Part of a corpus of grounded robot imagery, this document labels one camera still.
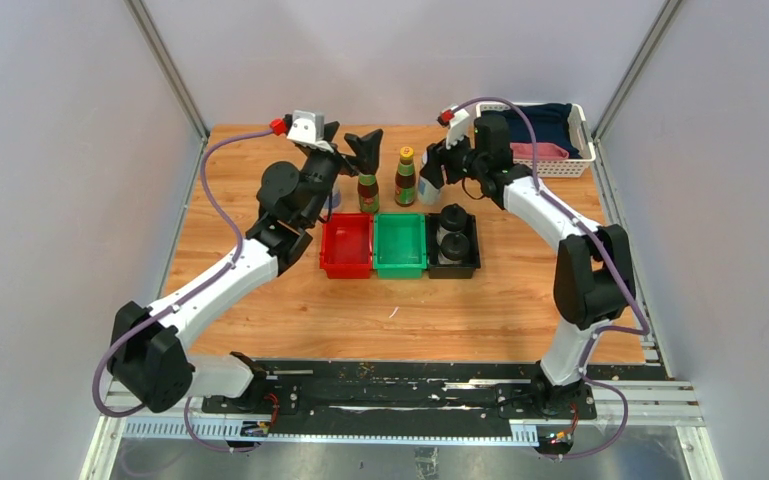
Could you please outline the silver lid jar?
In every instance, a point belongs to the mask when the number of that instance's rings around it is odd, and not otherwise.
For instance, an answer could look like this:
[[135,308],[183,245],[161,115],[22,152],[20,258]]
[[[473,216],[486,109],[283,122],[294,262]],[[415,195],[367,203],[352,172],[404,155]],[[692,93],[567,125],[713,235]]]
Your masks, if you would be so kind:
[[439,165],[434,163],[431,155],[426,151],[421,158],[421,168],[418,180],[418,199],[427,206],[439,202],[442,190],[442,173]]
[[328,213],[329,211],[339,212],[341,208],[342,208],[342,194],[341,194],[339,185],[335,183],[326,201],[326,205],[323,207],[323,211],[325,213]]

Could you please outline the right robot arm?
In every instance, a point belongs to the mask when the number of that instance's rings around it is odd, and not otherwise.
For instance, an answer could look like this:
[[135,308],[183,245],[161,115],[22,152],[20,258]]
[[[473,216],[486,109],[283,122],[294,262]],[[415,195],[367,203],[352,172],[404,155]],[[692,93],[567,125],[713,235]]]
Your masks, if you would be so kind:
[[516,162],[502,117],[472,119],[450,108],[438,121],[447,133],[428,146],[421,180],[436,190],[477,181],[482,197],[524,221],[556,253],[553,298],[561,320],[524,398],[540,415],[556,417],[582,391],[601,334],[635,298],[627,232],[580,216],[534,168]]

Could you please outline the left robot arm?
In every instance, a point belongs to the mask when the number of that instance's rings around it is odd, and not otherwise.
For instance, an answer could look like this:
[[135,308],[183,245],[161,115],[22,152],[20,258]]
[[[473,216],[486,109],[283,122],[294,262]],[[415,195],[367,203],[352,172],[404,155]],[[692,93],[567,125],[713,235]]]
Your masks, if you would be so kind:
[[130,301],[117,311],[99,367],[137,399],[134,412],[161,413],[188,397],[223,396],[243,413],[264,405],[267,389],[255,379],[253,361],[240,355],[190,357],[187,351],[213,321],[303,256],[311,229],[326,220],[321,210],[339,176],[376,171],[383,131],[345,134],[351,151],[343,154],[333,141],[338,129],[338,122],[273,121],[266,132],[285,136],[302,151],[303,166],[279,161],[265,169],[256,194],[258,218],[247,231],[217,211],[236,245],[214,265],[147,306]]

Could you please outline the black cap shaker bottle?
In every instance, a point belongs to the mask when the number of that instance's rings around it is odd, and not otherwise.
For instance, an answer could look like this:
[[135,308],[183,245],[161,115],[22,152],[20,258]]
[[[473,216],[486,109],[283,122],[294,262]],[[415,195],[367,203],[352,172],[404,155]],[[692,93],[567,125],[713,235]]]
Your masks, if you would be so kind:
[[438,215],[437,239],[452,233],[462,233],[468,223],[469,214],[459,204],[449,204]]

